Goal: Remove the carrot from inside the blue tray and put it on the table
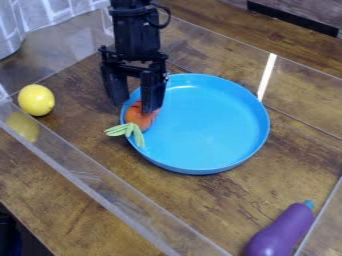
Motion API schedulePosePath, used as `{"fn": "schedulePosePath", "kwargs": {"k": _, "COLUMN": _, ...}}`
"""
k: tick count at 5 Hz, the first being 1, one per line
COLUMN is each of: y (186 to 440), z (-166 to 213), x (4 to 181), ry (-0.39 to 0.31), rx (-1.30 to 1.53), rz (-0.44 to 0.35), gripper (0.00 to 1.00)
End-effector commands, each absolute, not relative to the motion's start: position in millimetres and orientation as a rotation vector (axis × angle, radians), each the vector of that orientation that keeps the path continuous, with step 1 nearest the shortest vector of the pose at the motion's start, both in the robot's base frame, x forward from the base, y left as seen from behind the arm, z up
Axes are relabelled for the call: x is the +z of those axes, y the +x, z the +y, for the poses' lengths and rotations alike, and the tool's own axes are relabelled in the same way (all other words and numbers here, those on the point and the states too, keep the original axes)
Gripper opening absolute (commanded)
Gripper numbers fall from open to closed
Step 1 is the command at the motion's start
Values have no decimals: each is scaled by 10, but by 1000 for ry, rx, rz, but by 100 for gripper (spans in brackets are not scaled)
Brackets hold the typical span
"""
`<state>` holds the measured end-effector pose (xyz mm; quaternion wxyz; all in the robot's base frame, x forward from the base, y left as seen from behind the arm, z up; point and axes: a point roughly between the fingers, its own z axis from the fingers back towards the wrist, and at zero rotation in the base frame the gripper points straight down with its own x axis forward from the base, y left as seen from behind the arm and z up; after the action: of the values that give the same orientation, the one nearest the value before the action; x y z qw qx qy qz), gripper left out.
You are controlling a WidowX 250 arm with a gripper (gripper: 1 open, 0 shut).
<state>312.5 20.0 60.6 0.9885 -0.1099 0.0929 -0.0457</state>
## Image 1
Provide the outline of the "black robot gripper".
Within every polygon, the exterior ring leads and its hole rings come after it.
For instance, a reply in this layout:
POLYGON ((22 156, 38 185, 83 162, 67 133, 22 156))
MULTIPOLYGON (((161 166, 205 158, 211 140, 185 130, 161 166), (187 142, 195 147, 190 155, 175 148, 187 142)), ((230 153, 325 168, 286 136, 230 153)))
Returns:
POLYGON ((159 10, 170 14, 170 8, 155 0, 111 0, 115 43, 99 48, 102 78, 113 104, 119 106, 130 99, 127 76, 141 76, 142 111, 147 114, 163 106, 169 81, 161 30, 170 19, 161 22, 159 10))

